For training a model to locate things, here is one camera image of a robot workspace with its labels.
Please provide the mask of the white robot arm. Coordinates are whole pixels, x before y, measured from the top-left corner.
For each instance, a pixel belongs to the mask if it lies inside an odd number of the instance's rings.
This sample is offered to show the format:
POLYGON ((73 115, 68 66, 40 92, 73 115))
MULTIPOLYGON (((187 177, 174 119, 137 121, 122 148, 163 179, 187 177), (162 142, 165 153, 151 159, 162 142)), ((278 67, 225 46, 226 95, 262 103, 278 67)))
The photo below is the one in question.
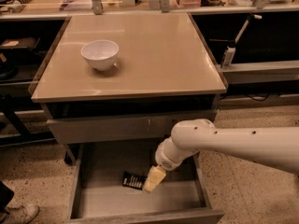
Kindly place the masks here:
POLYGON ((155 152, 143 190, 153 191, 168 171, 202 150, 213 150, 299 174, 299 128, 218 128, 208 119, 177 123, 155 152))

